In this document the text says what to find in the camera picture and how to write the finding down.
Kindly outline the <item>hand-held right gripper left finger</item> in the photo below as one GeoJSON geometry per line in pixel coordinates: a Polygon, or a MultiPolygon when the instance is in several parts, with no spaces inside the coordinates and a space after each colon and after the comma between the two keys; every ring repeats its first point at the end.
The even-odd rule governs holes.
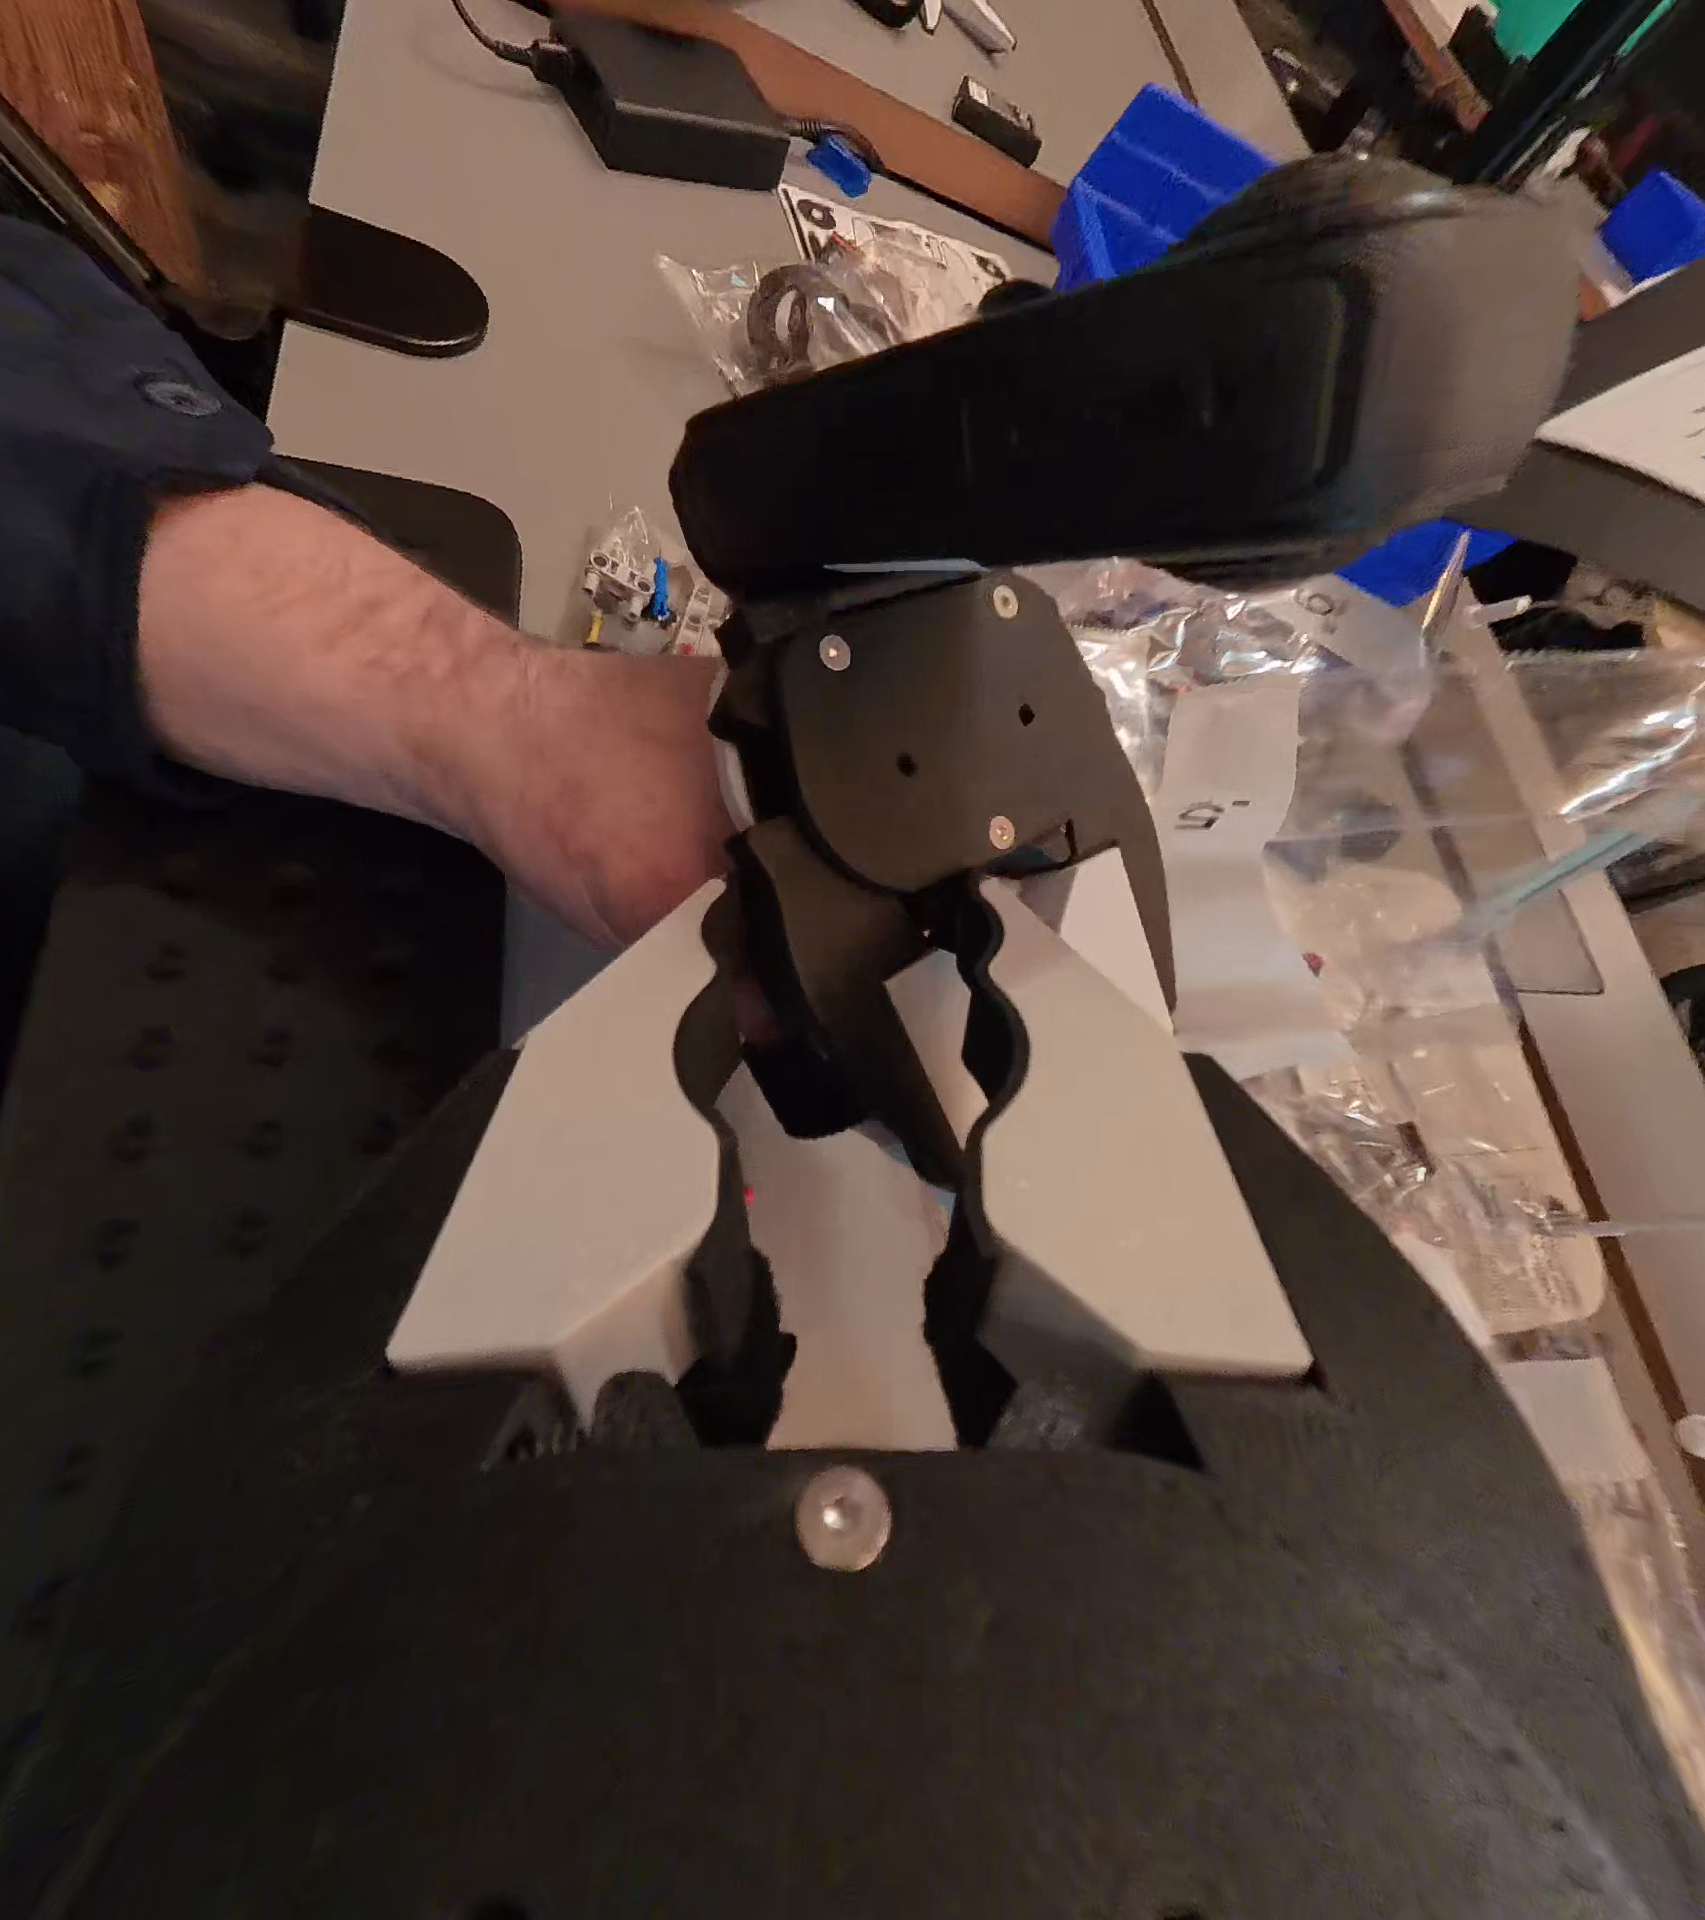
{"type": "Polygon", "coordinates": [[[704,883],[524,1035],[386,1337],[395,1371],[544,1375],[578,1416],[648,1375],[704,1444],[768,1440],[797,1342],[720,1114],[736,934],[704,883]]]}

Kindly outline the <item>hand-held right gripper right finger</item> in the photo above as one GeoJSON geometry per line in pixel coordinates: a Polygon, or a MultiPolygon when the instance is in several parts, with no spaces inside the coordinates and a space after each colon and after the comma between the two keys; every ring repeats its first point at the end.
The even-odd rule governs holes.
{"type": "Polygon", "coordinates": [[[1019,1397],[1096,1444],[1169,1441],[1175,1379],[1294,1388],[1313,1355],[1164,1015],[1006,877],[923,965],[923,1067],[959,1150],[923,1332],[958,1436],[1019,1397]]]}

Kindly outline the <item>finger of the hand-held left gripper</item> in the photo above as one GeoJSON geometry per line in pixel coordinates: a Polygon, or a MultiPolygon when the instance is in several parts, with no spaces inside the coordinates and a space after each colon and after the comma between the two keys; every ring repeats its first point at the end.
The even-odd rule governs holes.
{"type": "Polygon", "coordinates": [[[1039,876],[1039,916],[1149,1018],[1172,1032],[1147,932],[1123,857],[1089,857],[1039,876]]]}

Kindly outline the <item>small clear lego bag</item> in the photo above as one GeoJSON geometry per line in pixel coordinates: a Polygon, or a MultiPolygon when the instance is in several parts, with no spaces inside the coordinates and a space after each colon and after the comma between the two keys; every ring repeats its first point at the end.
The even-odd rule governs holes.
{"type": "Polygon", "coordinates": [[[578,594],[578,641],[590,653],[720,655],[729,598],[637,506],[618,510],[588,538],[578,594]]]}

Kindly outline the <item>person's left hand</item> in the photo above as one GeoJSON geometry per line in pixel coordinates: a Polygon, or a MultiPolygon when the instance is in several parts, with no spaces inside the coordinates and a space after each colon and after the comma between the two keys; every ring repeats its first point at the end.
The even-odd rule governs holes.
{"type": "Polygon", "coordinates": [[[572,934],[628,948],[726,872],[720,662],[528,641],[515,663],[484,845],[572,934]]]}

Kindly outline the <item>crumpled clear bag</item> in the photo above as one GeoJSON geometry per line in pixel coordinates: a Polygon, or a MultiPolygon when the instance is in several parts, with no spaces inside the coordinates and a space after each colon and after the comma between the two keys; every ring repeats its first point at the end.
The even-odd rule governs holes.
{"type": "Polygon", "coordinates": [[[968,324],[1012,282],[994,251],[864,216],[803,238],[791,259],[655,266],[733,397],[968,324]]]}

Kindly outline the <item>blue plastic bin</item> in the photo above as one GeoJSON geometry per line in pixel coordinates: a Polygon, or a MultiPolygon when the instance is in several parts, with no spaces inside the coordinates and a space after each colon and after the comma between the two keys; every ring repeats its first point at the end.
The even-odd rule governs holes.
{"type": "MultiPolygon", "coordinates": [[[[1165,86],[1145,86],[1067,184],[1053,224],[1057,292],[1155,264],[1280,162],[1165,86]]],[[[1376,599],[1410,607],[1440,585],[1455,547],[1492,563],[1513,535],[1438,517],[1396,532],[1342,576],[1376,599]]]]}
{"type": "Polygon", "coordinates": [[[1654,168],[1612,205],[1598,240],[1634,285],[1682,271],[1705,257],[1705,199],[1654,168]]]}

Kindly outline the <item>small black object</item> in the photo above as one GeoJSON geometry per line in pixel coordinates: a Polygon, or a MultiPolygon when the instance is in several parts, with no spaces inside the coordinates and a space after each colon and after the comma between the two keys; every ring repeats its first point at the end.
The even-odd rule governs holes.
{"type": "Polygon", "coordinates": [[[977,75],[970,73],[961,80],[952,120],[959,130],[989,144],[1025,169],[1031,169],[1044,151],[1044,136],[1031,111],[1009,102],[1004,92],[977,75]]]}

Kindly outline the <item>black power adapter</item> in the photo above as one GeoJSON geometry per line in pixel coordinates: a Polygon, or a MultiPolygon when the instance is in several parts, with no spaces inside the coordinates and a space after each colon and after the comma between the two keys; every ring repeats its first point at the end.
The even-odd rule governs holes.
{"type": "Polygon", "coordinates": [[[778,185],[791,132],[720,43],[608,11],[556,6],[551,86],[600,162],[648,180],[778,185]]]}

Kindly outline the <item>green bag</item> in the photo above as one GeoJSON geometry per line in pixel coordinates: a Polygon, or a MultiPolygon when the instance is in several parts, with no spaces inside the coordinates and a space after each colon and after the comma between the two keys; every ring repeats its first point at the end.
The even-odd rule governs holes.
{"type": "Polygon", "coordinates": [[[1610,55],[1634,60],[1640,43],[1649,36],[1658,37],[1663,32],[1666,17],[1682,3],[1485,1],[1479,7],[1489,13],[1499,55],[1515,68],[1538,68],[1539,62],[1554,57],[1552,48],[1564,33],[1573,33],[1575,43],[1588,48],[1627,7],[1636,9],[1634,32],[1610,55]]]}

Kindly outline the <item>wooden cabinet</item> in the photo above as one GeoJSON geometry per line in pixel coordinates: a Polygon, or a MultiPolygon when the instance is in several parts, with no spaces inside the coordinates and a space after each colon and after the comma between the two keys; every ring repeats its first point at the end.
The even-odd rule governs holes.
{"type": "Polygon", "coordinates": [[[208,290],[184,163],[131,1],[0,1],[0,216],[149,301],[208,290]]]}

